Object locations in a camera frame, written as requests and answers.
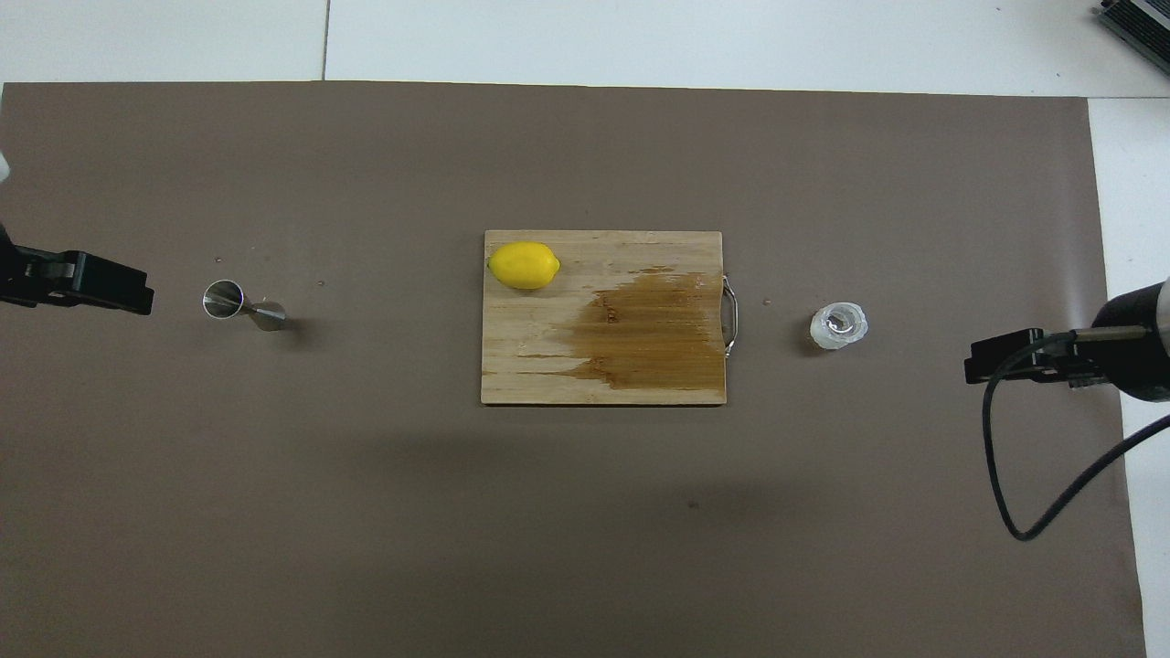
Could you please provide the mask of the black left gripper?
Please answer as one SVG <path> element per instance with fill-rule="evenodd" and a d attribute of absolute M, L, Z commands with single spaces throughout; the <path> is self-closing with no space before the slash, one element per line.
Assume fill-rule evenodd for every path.
<path fill-rule="evenodd" d="M 96 258 L 88 251 L 32 251 L 32 289 L 27 297 L 27 258 L 1 225 L 1 301 L 20 307 L 77 304 L 149 316 L 154 289 L 145 270 Z"/>

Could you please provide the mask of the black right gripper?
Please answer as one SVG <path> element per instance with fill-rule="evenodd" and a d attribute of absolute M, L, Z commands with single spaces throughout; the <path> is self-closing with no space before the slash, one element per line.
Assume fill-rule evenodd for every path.
<path fill-rule="evenodd" d="M 999 334 L 970 345 L 964 359 L 964 381 L 969 385 L 987 383 L 1016 351 L 1044 338 L 1042 356 L 1023 355 L 1006 366 L 1006 379 L 1035 379 L 1042 372 L 1042 384 L 1067 388 L 1094 388 L 1102 384 L 1102 371 L 1120 391 L 1138 400 L 1169 399 L 1169 356 L 1166 355 L 1166 281 L 1109 300 L 1093 321 L 1103 325 L 1141 325 L 1140 338 L 1094 343 L 1093 358 L 1080 352 L 1079 330 L 1047 333 L 1021 329 Z"/>

